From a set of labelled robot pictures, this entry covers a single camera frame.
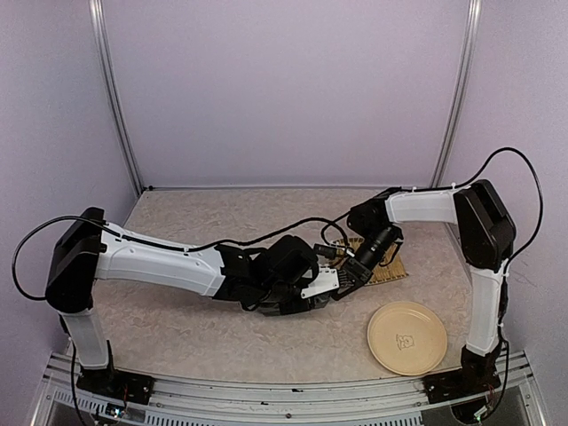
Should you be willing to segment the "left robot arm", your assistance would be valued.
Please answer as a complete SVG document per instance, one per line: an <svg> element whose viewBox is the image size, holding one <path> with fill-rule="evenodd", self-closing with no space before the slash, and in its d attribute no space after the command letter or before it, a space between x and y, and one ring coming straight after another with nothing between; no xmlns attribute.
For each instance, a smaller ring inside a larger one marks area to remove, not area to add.
<svg viewBox="0 0 568 426"><path fill-rule="evenodd" d="M107 395L124 385L111 365L110 344L96 313L98 280L131 280L237 302L266 315L308 312L338 289L335 270L322 266L301 238L285 235L268 248L214 242L204 248L155 239L108 223L88 208L56 243L45 297L67 328L76 356L93 384Z"/></svg>

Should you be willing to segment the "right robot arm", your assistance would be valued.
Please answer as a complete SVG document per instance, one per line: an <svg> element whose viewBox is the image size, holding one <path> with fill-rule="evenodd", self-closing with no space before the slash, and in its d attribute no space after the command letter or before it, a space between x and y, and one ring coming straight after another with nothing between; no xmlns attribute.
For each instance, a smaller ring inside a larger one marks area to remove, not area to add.
<svg viewBox="0 0 568 426"><path fill-rule="evenodd" d="M392 187L352 207L346 224L363 243L341 266L343 289L335 292L335 299L368 283L388 248L404 240L400 227L406 223L436 223L446 228L472 289L465 349L477 357L488 357L501 345L508 303L506 280L517 229L486 179L447 189Z"/></svg>

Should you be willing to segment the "woven bamboo tray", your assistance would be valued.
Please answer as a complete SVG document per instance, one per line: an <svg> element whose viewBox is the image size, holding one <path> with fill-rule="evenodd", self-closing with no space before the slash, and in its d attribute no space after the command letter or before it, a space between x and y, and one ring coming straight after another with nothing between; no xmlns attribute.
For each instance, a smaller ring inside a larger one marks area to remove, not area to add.
<svg viewBox="0 0 568 426"><path fill-rule="evenodd" d="M360 237L349 238L349 243L354 251L359 248L363 241L364 240ZM390 246L384 256L384 259L374 268L373 275L367 282L366 286L379 285L407 277L405 266L403 265L400 254L397 251L400 247L401 245L399 246L397 242ZM337 267L343 264L344 259L340 256L343 252L338 249L336 254L336 257L327 261L327 266Z"/></svg>

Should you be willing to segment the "beige round plate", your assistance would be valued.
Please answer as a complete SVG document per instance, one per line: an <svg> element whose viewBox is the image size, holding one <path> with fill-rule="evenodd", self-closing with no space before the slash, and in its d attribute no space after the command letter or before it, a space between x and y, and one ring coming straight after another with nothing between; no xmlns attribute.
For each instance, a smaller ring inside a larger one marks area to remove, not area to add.
<svg viewBox="0 0 568 426"><path fill-rule="evenodd" d="M446 355L447 332L429 308L393 302L379 308L367 324L367 344L374 358L392 373L425 375Z"/></svg>

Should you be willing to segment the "front aluminium rail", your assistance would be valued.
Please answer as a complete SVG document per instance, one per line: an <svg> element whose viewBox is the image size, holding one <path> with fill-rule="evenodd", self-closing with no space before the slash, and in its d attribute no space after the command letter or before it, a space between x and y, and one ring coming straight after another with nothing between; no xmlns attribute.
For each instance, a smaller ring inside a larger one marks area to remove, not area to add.
<svg viewBox="0 0 568 426"><path fill-rule="evenodd" d="M426 377L335 383L239 383L151 376L120 398L72 385L79 367L53 353L27 425L550 425L524 352L497 360L501 386L478 393L441 387L452 370Z"/></svg>

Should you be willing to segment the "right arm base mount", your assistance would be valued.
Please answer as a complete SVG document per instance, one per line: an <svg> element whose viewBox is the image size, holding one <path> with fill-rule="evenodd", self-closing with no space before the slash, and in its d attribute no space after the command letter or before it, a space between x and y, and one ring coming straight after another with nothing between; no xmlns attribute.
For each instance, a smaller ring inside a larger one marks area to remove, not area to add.
<svg viewBox="0 0 568 426"><path fill-rule="evenodd" d="M500 344L485 356L463 347L460 368L422 378L429 403L437 404L486 392L490 388L499 388L501 379L497 373L496 360L500 354Z"/></svg>

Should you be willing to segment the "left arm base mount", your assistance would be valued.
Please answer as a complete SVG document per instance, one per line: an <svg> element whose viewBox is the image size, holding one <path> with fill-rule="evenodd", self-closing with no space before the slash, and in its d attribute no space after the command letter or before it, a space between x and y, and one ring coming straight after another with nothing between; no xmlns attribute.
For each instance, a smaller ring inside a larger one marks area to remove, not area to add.
<svg viewBox="0 0 568 426"><path fill-rule="evenodd" d="M114 367L112 346L106 341L108 363L102 369L81 367L77 387L103 397L120 399L124 404L147 406L154 389L155 379L150 375L132 373Z"/></svg>

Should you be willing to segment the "right aluminium frame post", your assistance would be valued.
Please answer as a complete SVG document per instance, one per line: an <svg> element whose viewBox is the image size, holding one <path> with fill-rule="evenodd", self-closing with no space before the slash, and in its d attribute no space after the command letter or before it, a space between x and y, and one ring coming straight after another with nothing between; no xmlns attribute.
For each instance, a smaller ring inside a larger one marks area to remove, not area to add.
<svg viewBox="0 0 568 426"><path fill-rule="evenodd" d="M454 85L454 94L446 121L442 146L439 150L438 159L430 180L430 187L438 187L441 185L454 147L458 124L462 115L462 107L464 100L466 99L469 74L475 54L481 11L481 0L469 1L468 15L461 47L461 56Z"/></svg>

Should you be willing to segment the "aluminium frame post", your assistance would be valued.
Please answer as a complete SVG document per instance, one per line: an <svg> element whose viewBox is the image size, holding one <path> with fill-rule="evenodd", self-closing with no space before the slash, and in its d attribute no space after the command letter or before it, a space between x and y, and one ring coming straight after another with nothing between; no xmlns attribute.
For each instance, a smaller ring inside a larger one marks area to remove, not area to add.
<svg viewBox="0 0 568 426"><path fill-rule="evenodd" d="M442 146L439 150L438 159L430 180L430 187L438 187L441 185L454 147L458 124L462 115L462 107L464 100L466 99L469 74L475 54L481 11L481 0L469 1L468 15L461 47L461 56L454 85L454 94L446 121Z"/></svg>
<svg viewBox="0 0 568 426"><path fill-rule="evenodd" d="M112 53L107 35L104 4L101 0L90 0L89 8L91 14L91 24L95 42L97 45L99 63L102 69L104 87L108 99L114 127L119 141L127 174L137 197L145 191L144 181L139 170L138 162L134 154L130 135L126 126L118 85L115 79Z"/></svg>

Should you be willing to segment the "left aluminium frame post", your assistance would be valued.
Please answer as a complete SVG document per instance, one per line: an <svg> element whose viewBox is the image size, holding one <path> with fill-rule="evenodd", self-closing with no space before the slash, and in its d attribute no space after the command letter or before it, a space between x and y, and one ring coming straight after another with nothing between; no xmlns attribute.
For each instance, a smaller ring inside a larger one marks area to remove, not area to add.
<svg viewBox="0 0 568 426"><path fill-rule="evenodd" d="M138 162L134 154L130 135L126 126L118 85L115 79L112 53L107 35L104 4L101 0L90 0L89 8L91 14L91 24L95 42L97 45L99 63L102 69L104 87L108 99L114 127L119 141L127 174L137 197L145 191L144 181L139 170Z"/></svg>

